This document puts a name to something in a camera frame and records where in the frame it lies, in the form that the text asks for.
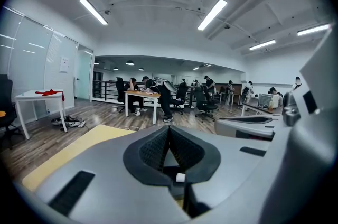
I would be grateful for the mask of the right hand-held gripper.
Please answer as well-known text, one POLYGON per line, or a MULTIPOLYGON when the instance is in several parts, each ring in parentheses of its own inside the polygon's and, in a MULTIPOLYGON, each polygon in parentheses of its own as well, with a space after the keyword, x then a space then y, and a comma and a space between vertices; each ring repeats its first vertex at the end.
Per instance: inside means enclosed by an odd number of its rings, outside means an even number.
MULTIPOLYGON (((337 27, 301 69, 300 118, 276 132, 261 162, 214 210, 215 223, 337 223, 337 27)), ((268 116, 226 117, 268 123, 268 116)))

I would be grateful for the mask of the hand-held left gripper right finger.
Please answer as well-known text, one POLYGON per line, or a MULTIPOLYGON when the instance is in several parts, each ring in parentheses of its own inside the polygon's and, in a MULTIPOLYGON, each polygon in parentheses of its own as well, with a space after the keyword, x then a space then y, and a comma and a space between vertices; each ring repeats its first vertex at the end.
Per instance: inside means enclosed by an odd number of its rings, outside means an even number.
POLYGON ((168 144, 189 184, 208 181, 221 163, 220 151, 213 144, 180 128, 169 128, 168 144))

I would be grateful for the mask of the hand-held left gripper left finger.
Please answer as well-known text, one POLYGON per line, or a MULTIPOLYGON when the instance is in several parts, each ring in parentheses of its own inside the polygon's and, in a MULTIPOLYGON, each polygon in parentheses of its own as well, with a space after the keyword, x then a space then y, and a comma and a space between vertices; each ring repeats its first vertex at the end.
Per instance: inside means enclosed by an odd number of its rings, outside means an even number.
POLYGON ((168 130, 168 126, 163 126, 131 143, 124 151, 125 168, 144 185, 170 185, 170 177, 163 173, 169 150, 168 130))

